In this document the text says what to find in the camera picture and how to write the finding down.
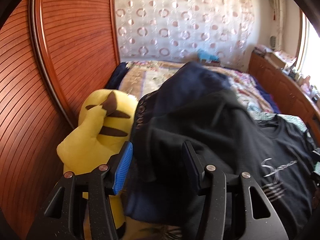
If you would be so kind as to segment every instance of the brown stripe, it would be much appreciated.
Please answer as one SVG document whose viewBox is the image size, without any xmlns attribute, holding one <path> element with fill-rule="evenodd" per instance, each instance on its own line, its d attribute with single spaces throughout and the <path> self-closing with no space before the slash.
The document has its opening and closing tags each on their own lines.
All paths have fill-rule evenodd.
<svg viewBox="0 0 320 240">
<path fill-rule="evenodd" d="M 95 106 L 96 106 L 96 105 L 88 105 L 88 106 L 85 107 L 85 109 L 89 110 L 89 109 L 91 109 L 91 108 L 93 108 L 93 107 L 95 107 Z"/>
<path fill-rule="evenodd" d="M 130 115 L 127 115 L 126 113 L 118 111 L 118 110 L 114 111 L 113 113 L 109 114 L 108 116 L 130 119 Z"/>
<path fill-rule="evenodd" d="M 126 137 L 128 134 L 124 131 L 121 131 L 116 128 L 102 126 L 100 133 L 102 135 L 109 135 L 109 136 L 118 136 L 118 137 Z"/>
</svg>

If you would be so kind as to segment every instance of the wooden wardrobe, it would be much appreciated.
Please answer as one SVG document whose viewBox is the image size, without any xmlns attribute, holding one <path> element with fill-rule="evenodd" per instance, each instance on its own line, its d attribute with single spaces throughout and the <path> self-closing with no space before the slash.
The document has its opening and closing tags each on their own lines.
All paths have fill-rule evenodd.
<svg viewBox="0 0 320 240">
<path fill-rule="evenodd" d="M 62 176 L 57 145 L 119 63 L 113 0 L 22 0 L 0 30 L 0 207 L 25 239 Z"/>
</svg>

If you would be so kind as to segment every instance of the wooden dresser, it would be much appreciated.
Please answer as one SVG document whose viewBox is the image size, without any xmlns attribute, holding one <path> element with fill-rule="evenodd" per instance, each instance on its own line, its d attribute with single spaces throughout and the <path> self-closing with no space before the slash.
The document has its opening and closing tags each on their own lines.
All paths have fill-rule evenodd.
<svg viewBox="0 0 320 240">
<path fill-rule="evenodd" d="M 273 96 L 282 114 L 299 116 L 320 145 L 320 111 L 296 82 L 255 53 L 251 55 L 248 71 Z"/>
</svg>

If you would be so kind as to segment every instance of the blue plush toy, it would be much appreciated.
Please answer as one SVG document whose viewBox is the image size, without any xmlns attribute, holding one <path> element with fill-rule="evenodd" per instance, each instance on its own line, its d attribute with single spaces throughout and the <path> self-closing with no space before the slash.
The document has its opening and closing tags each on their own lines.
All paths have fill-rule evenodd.
<svg viewBox="0 0 320 240">
<path fill-rule="evenodd" d="M 204 51 L 203 49 L 199 49 L 198 50 L 198 58 L 200 60 L 200 62 L 205 59 L 205 61 L 207 63 L 211 62 L 211 61 L 215 61 L 215 62 L 219 62 L 219 57 L 218 56 L 214 56 L 209 54 L 208 52 Z"/>
</svg>

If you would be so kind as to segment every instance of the wardrobe door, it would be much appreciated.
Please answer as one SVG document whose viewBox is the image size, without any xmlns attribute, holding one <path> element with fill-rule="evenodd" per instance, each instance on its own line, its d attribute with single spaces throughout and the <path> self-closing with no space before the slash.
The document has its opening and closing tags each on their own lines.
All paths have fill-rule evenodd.
<svg viewBox="0 0 320 240">
<path fill-rule="evenodd" d="M 22 0 L 0 30 L 0 206 L 21 239 L 62 175 L 56 147 L 71 131 L 37 68 L 27 13 Z"/>
<path fill-rule="evenodd" d="M 84 100 L 104 88 L 119 64 L 113 0 L 42 0 L 41 5 L 48 56 L 77 119 Z"/>
</svg>

